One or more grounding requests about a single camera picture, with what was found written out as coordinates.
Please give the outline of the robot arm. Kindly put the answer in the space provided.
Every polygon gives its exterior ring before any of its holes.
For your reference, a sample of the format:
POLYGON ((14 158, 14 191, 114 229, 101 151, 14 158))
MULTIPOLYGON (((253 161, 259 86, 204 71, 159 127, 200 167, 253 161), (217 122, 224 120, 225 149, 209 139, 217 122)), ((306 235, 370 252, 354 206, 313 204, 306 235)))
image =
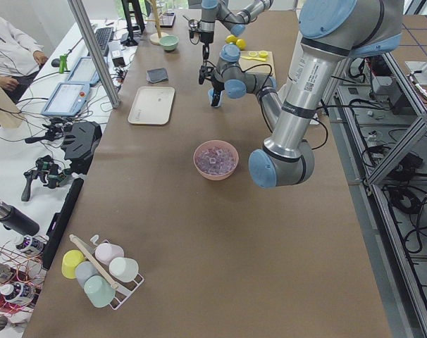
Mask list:
POLYGON ((302 183, 314 170, 314 154, 304 138, 337 64, 349 57, 384 54, 401 41, 401 1, 307 1, 299 14, 300 57, 280 99, 274 79, 250 74, 239 64, 240 49, 222 47, 211 73, 211 105, 223 94, 237 99, 253 94, 271 136, 249 157, 249 173, 260 187, 302 183))
POLYGON ((220 22, 234 36, 239 37, 245 30, 245 26, 257 18, 260 13, 272 7, 271 0, 253 1, 247 7, 233 13, 224 1, 202 1, 202 16, 199 23, 199 39, 203 44, 203 60, 209 59, 210 44, 214 42, 216 22, 220 22))

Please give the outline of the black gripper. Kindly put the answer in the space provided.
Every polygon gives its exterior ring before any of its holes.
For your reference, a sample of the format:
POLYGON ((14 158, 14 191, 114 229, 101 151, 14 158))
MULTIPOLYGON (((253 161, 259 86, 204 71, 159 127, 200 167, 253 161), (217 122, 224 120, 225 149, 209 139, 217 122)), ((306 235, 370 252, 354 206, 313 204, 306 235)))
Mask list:
POLYGON ((211 84, 213 89, 210 89, 210 100, 212 106, 221 106, 223 100, 224 83, 211 76, 211 84))
POLYGON ((214 33, 213 31, 201 31, 199 33, 200 41, 203 43, 202 58, 204 61, 207 61, 209 59, 210 44, 214 41, 213 33, 214 33))

